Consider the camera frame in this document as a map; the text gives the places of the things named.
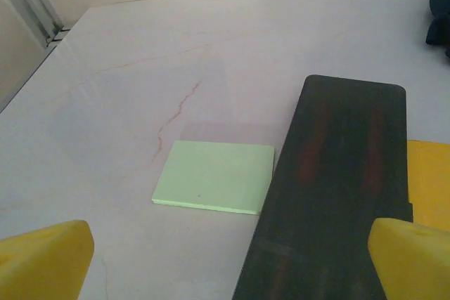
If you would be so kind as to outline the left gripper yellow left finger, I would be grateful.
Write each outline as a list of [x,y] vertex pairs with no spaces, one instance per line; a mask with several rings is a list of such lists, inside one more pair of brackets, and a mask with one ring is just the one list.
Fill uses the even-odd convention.
[[77,299],[94,255],[86,221],[1,240],[2,299]]

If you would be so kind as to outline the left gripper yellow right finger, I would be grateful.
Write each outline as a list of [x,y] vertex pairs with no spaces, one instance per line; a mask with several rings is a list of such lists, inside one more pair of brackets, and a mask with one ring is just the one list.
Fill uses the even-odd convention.
[[373,222],[371,260],[388,299],[449,298],[449,233],[399,219]]

